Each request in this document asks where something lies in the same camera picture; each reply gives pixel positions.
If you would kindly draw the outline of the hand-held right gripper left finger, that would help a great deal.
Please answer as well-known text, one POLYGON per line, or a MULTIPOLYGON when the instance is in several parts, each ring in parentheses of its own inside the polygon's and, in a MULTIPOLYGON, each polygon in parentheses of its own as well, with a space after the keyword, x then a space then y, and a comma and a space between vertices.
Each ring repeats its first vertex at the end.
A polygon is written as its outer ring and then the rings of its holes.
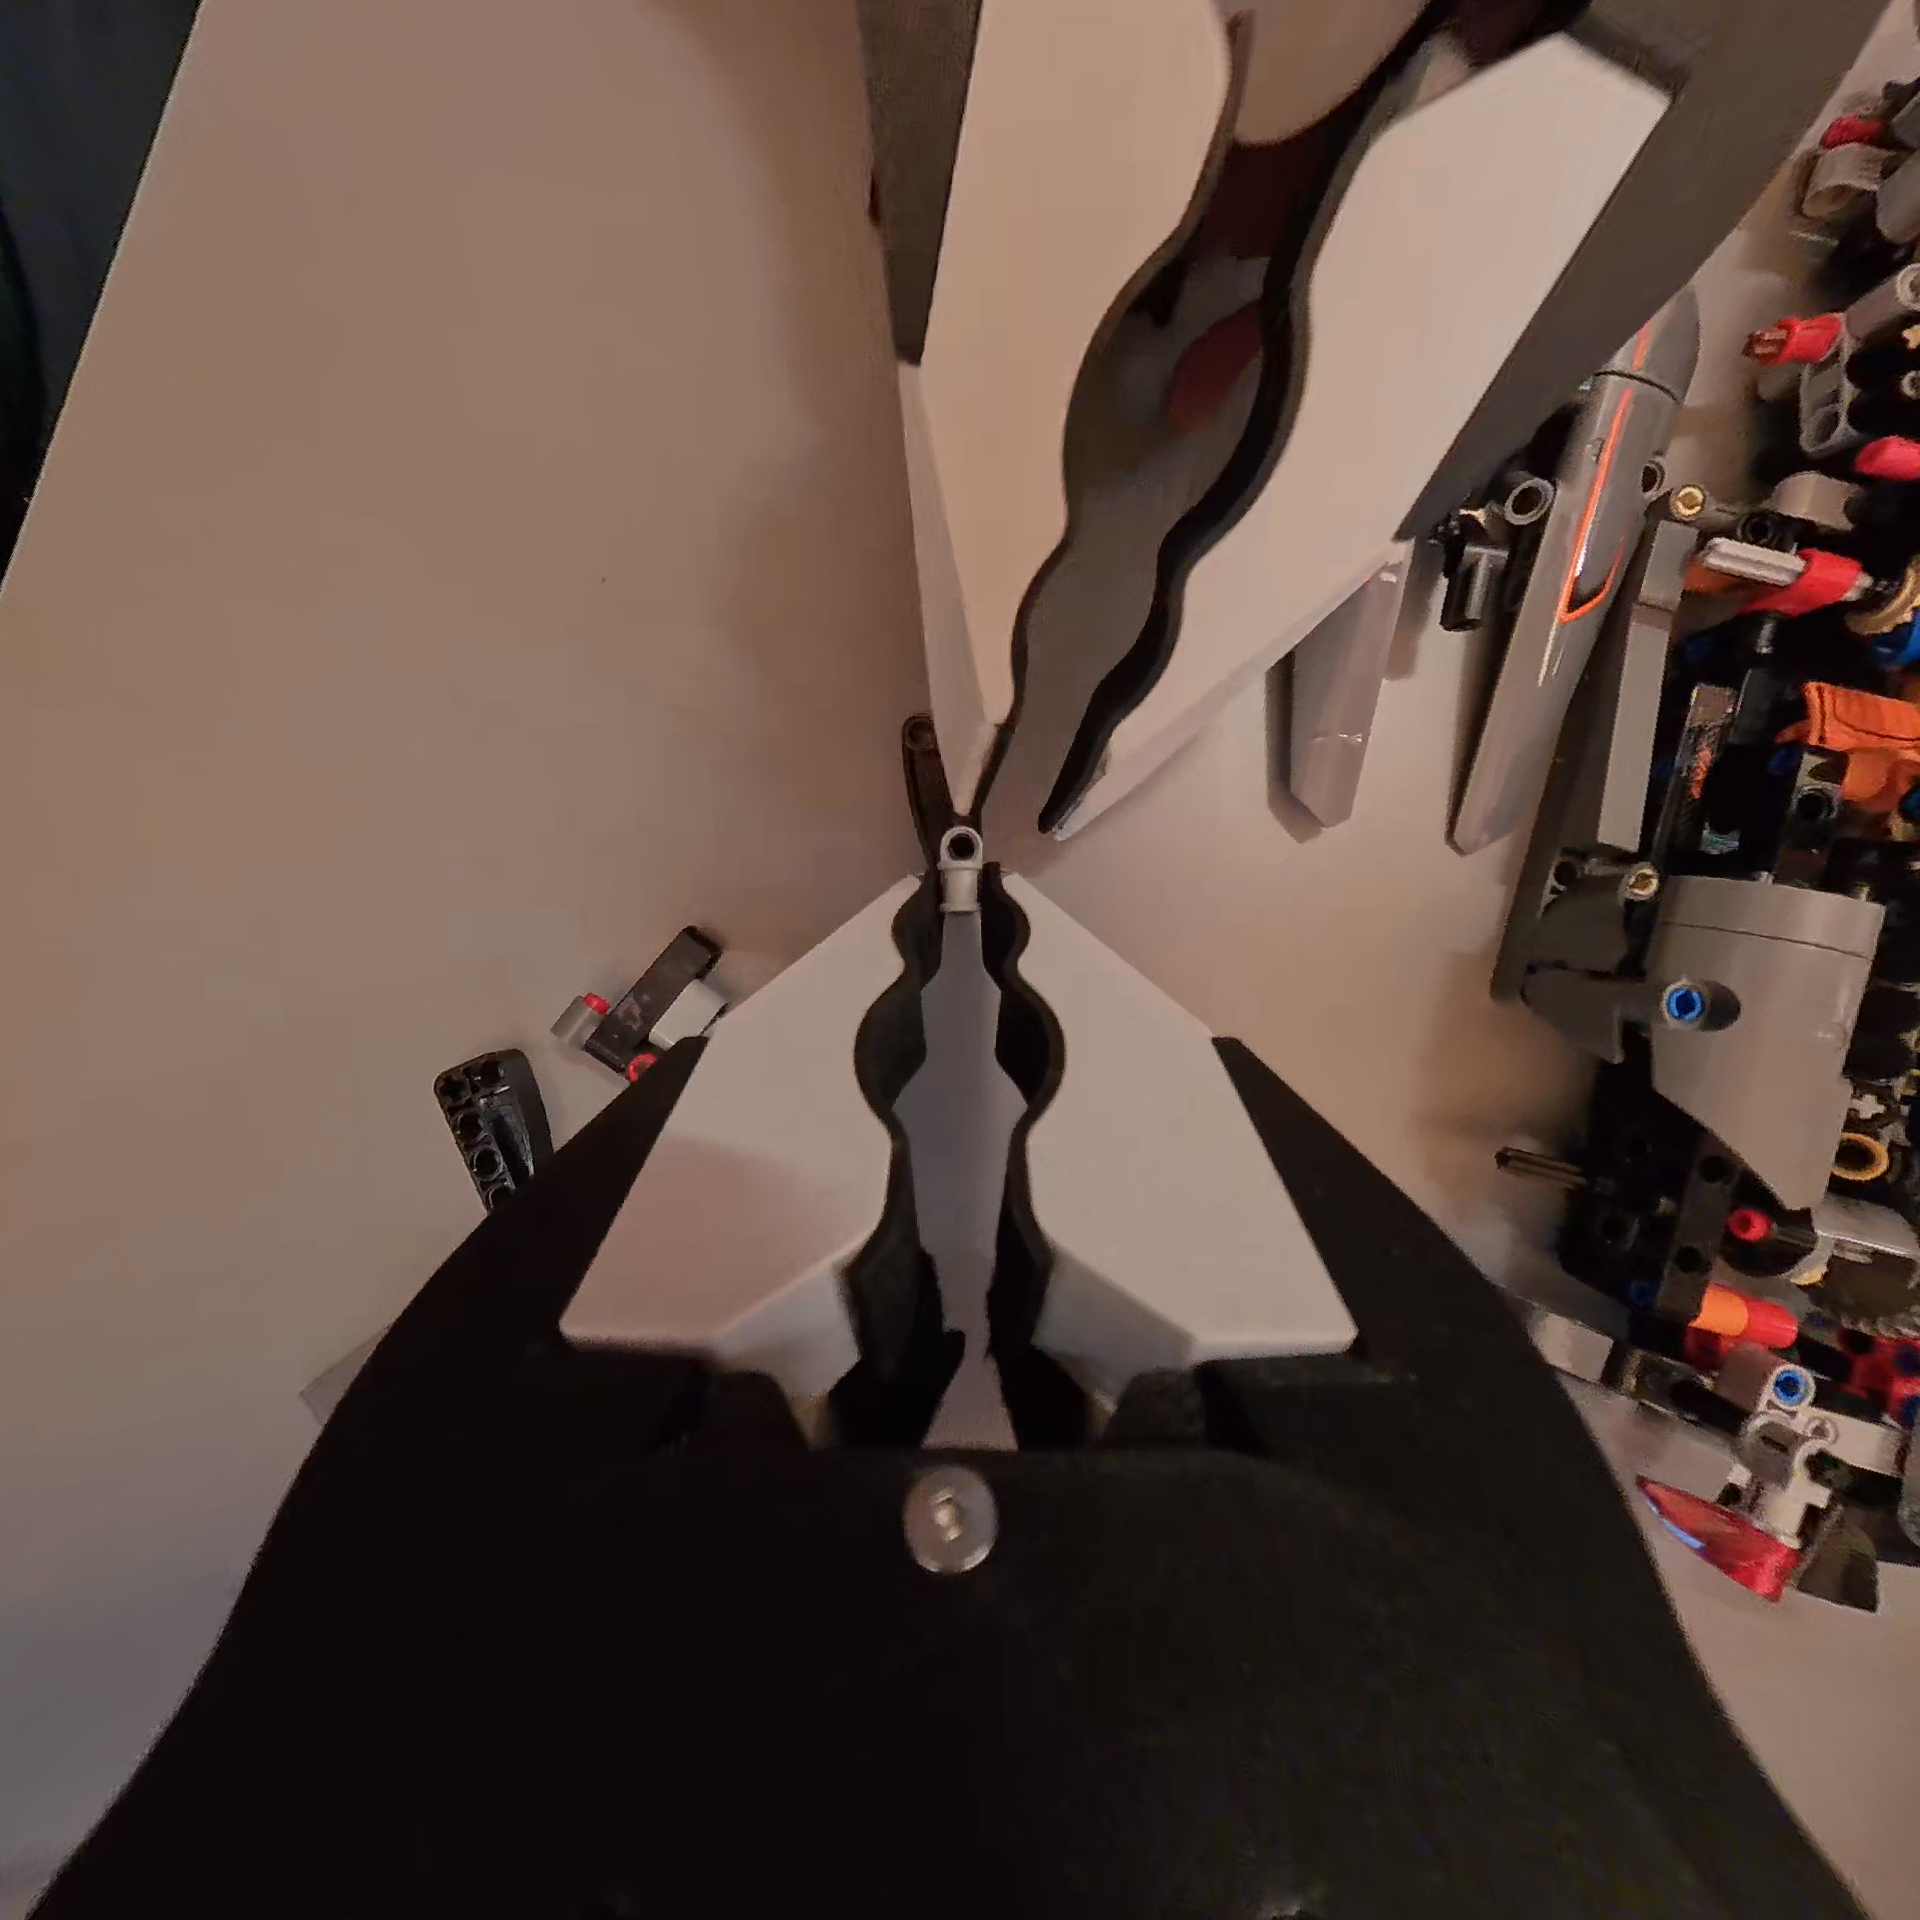
POLYGON ((851 914, 698 1042, 560 1336, 928 1438, 928 1250, 899 1097, 928 1057, 928 878, 851 914))

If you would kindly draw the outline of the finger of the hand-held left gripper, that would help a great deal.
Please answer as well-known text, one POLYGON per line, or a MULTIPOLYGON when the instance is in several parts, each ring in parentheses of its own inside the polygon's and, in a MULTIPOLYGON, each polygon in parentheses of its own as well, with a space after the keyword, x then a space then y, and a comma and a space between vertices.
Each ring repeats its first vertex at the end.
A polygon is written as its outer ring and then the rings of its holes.
POLYGON ((1166 534, 1137 637, 1088 700, 1040 829, 1126 798, 1360 587, 1671 107, 1583 32, 1486 67, 1438 32, 1362 92, 1213 488, 1166 534))
POLYGON ((1215 5, 979 5, 918 347, 898 358, 928 717, 974 825, 1070 531, 1091 347, 1190 227, 1233 102, 1215 5))

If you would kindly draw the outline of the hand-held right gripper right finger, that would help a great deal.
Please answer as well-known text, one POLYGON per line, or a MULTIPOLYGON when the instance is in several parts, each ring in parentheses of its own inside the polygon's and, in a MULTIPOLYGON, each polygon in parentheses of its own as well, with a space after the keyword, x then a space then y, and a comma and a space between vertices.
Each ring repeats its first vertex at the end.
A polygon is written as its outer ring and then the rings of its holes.
POLYGON ((1016 1434, 1143 1376, 1321 1360, 1358 1328, 1215 1035, 1031 881, 986 874, 1007 1140, 989 1350, 1016 1434))

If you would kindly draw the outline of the grey lego fin assembly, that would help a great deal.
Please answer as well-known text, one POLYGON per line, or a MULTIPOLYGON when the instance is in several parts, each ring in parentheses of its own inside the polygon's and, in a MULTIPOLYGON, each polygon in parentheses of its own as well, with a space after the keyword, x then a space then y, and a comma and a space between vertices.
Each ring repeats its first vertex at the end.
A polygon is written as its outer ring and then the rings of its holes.
MULTIPOLYGON (((1514 456, 1426 537, 1441 550, 1440 627, 1503 649, 1447 840, 1477 852, 1520 828, 1627 568, 1666 485, 1664 456, 1698 356, 1694 284, 1671 294, 1550 419, 1545 468, 1514 456)), ((1395 544, 1287 657, 1287 793, 1321 828, 1350 818, 1411 544, 1395 544)))

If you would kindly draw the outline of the lego technic car chassis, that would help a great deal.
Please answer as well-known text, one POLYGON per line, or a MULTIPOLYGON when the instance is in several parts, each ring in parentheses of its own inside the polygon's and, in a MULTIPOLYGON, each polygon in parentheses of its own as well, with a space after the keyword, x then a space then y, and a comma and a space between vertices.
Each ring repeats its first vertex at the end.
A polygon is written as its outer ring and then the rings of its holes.
POLYGON ((1651 1516, 1873 1614, 1915 1568, 1915 81, 1831 118, 1797 212, 1816 300, 1741 347, 1752 488, 1666 474, 1494 961, 1595 1058, 1587 1115, 1496 1163, 1627 1318, 1553 1364, 1723 1442, 1711 1496, 1639 1480, 1651 1516))

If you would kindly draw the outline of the black lego subassembly red pins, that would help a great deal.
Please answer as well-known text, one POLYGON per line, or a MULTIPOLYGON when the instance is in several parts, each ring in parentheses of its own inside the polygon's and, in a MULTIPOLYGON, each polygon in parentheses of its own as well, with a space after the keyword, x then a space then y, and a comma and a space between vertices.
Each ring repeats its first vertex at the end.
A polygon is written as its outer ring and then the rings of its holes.
POLYGON ((704 1037, 725 1014, 728 997, 713 982, 721 958, 719 942, 682 925, 623 994, 576 997, 551 1035, 633 1083, 674 1044, 704 1037))

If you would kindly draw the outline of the black curved lego beam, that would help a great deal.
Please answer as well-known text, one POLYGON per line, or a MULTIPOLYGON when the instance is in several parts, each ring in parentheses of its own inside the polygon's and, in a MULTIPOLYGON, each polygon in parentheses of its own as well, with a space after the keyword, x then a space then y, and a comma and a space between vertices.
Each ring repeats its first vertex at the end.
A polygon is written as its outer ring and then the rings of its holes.
POLYGON ((552 1161, 549 1115, 522 1049, 488 1049, 446 1067, 434 1099, 483 1211, 497 1211, 552 1161))

